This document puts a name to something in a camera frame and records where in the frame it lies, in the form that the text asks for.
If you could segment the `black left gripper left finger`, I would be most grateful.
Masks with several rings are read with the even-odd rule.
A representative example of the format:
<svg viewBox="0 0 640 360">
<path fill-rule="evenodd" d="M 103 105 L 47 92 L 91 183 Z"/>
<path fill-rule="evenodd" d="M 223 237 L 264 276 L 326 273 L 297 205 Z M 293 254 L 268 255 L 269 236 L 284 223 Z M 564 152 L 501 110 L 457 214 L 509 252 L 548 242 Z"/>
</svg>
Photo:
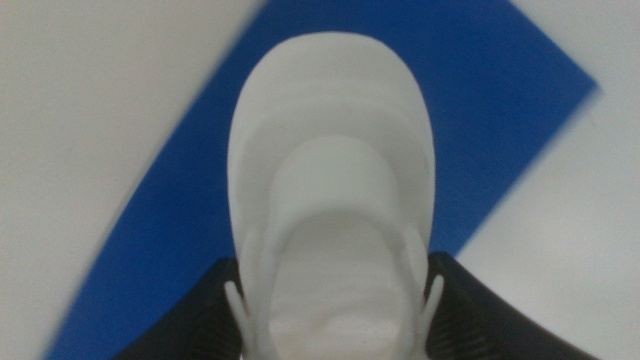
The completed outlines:
<svg viewBox="0 0 640 360">
<path fill-rule="evenodd" d="M 239 360 L 242 339 L 224 285 L 238 282 L 234 258 L 218 260 L 153 326 L 116 360 Z"/>
</svg>

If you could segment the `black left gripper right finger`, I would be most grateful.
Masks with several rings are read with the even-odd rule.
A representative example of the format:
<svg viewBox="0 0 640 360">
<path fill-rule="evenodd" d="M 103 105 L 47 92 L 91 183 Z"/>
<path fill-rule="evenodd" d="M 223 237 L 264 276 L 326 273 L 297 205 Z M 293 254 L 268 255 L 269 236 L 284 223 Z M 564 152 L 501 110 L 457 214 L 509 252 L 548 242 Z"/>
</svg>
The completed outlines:
<svg viewBox="0 0 640 360">
<path fill-rule="evenodd" d="M 427 284 L 444 279 L 426 341 L 436 360 L 596 360 L 526 317 L 445 252 L 429 255 Z"/>
</svg>

